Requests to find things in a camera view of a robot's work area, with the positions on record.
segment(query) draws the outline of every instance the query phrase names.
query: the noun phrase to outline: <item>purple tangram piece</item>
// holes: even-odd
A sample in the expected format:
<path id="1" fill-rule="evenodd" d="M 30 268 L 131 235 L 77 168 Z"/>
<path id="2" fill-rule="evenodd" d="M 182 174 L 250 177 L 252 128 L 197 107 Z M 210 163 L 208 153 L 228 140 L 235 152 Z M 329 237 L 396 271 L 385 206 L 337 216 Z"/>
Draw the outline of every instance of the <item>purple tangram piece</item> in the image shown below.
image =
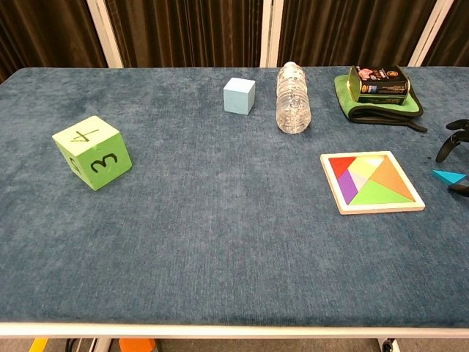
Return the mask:
<path id="1" fill-rule="evenodd" d="M 342 191 L 345 202 L 349 204 L 352 202 L 353 197 L 358 193 L 349 170 L 344 172 L 337 182 L 339 182 L 340 190 Z"/>

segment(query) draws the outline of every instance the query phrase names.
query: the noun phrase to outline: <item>number 3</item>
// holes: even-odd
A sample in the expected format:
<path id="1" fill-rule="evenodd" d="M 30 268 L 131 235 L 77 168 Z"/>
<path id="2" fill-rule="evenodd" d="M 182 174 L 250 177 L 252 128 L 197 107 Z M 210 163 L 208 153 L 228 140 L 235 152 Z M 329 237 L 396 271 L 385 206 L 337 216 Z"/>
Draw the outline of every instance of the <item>number 3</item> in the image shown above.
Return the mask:
<path id="1" fill-rule="evenodd" d="M 99 164 L 101 165 L 102 167 L 106 167 L 106 159 L 107 158 L 113 158 L 114 159 L 114 163 L 117 162 L 117 157 L 114 153 L 111 153 L 111 154 L 108 154 L 108 155 L 104 155 L 103 158 L 101 160 L 95 160 L 91 163 L 91 170 L 93 170 L 94 172 L 97 173 L 97 170 L 95 168 L 95 164 Z"/>

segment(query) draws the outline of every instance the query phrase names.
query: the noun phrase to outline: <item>green tangram piece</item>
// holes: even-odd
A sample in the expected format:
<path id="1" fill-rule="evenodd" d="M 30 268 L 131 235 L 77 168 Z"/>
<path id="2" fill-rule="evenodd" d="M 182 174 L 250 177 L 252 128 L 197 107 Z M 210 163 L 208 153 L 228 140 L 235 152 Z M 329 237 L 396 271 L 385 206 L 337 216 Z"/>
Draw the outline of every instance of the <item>green tangram piece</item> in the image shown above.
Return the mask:
<path id="1" fill-rule="evenodd" d="M 52 138 L 72 171 L 95 191 L 132 167 L 120 132 L 98 116 Z"/>
<path id="2" fill-rule="evenodd" d="M 391 204 L 391 203 L 408 203 L 412 202 L 411 199 L 402 196 L 395 191 L 368 180 L 365 186 L 358 192 L 352 199 L 350 205 L 365 205 L 365 204 Z"/>

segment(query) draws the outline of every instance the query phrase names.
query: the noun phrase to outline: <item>green foam cube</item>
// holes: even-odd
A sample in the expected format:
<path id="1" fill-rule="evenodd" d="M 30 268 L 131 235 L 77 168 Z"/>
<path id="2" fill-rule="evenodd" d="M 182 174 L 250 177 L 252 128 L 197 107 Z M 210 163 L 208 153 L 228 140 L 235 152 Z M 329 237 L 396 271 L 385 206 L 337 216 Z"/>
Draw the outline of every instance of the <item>green foam cube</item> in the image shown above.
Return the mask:
<path id="1" fill-rule="evenodd" d="M 72 171 L 95 191 L 132 167 L 120 132 L 98 116 L 52 138 Z"/>

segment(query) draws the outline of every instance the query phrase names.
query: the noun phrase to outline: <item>tangram puzzle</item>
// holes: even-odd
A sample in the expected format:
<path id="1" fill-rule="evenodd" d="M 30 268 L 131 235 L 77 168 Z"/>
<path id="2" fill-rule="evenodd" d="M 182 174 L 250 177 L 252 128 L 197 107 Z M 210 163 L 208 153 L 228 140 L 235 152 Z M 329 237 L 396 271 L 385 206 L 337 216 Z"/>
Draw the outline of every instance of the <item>tangram puzzle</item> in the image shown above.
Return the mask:
<path id="1" fill-rule="evenodd" d="M 391 152 L 322 154 L 321 163 L 340 214 L 425 208 Z"/>

